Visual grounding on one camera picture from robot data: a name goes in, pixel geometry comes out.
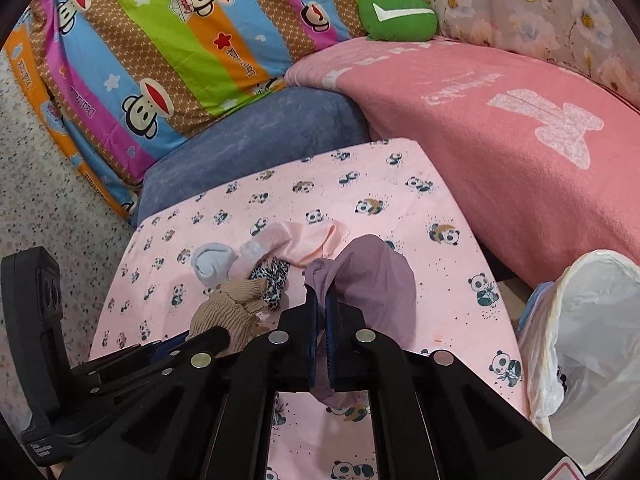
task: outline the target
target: white plastic bag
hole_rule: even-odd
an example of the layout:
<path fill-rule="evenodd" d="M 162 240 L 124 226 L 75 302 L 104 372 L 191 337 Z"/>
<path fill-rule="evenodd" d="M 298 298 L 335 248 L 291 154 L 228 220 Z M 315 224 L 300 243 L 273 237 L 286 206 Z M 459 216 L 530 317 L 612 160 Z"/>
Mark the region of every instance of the white plastic bag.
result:
<path fill-rule="evenodd" d="M 533 424 L 585 475 L 606 464 L 640 418 L 640 267 L 580 257 L 536 299 L 518 346 Z"/>

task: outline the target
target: metal screw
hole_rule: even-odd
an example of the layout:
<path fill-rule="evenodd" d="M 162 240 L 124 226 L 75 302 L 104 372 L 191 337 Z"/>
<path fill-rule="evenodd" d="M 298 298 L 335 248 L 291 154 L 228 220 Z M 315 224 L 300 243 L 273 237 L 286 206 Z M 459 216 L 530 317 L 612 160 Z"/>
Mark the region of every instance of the metal screw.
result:
<path fill-rule="evenodd" d="M 289 340 L 289 334 L 284 330 L 274 330 L 269 334 L 269 341 L 274 345 L 282 345 Z"/>
<path fill-rule="evenodd" d="M 368 328 L 361 328 L 356 332 L 356 339 L 361 343 L 371 343 L 376 339 L 376 333 Z"/>
<path fill-rule="evenodd" d="M 206 368 L 211 364 L 211 356 L 206 352 L 199 352 L 191 357 L 191 366 L 194 368 Z"/>
<path fill-rule="evenodd" d="M 447 352 L 446 350 L 438 350 L 433 353 L 433 360 L 436 361 L 436 364 L 441 366 L 449 366 L 453 364 L 453 354 L 451 352 Z"/>

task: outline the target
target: speckled floor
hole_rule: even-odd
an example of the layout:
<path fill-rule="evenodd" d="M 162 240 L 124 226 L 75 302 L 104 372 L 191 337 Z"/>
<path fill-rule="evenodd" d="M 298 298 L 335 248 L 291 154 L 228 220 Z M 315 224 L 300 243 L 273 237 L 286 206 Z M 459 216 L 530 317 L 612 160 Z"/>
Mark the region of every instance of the speckled floor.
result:
<path fill-rule="evenodd" d="M 66 351 L 88 358 L 130 228 L 62 155 L 0 56 L 0 257 L 42 245 L 60 264 Z M 0 298 L 0 410 L 12 430 L 28 410 L 9 354 Z"/>

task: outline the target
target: gray cushion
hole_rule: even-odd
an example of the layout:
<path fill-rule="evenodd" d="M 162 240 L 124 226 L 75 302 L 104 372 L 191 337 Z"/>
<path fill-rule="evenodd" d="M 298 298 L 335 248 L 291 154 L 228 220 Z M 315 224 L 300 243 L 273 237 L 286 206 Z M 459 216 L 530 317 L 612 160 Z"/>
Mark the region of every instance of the gray cushion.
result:
<path fill-rule="evenodd" d="M 137 222 L 237 178 L 369 140 L 348 97 L 292 87 L 210 126 L 156 162 L 145 175 Z"/>

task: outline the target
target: clothing pile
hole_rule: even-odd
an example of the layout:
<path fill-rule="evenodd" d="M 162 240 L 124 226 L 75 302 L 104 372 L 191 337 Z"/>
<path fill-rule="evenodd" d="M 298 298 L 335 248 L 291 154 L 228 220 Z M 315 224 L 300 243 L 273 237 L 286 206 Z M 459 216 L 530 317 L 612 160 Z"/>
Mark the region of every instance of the clothing pile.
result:
<path fill-rule="evenodd" d="M 305 285 L 321 308 L 332 283 L 341 303 L 359 307 L 367 326 L 386 333 L 401 347 L 415 335 L 415 279 L 409 263 L 375 235 L 352 240 L 335 260 L 333 253 L 345 233 L 340 222 L 304 226 L 278 222 L 240 247 L 239 255 L 224 244 L 197 248 L 191 264 L 210 290 L 191 319 L 188 338 L 214 326 L 229 332 L 231 343 L 219 356 L 241 351 L 252 338 L 268 331 L 260 313 L 280 310 L 290 265 L 306 267 Z M 312 394 L 323 404 L 341 410 L 362 402 L 364 392 L 334 392 L 326 374 L 326 341 L 318 343 L 318 380 Z"/>

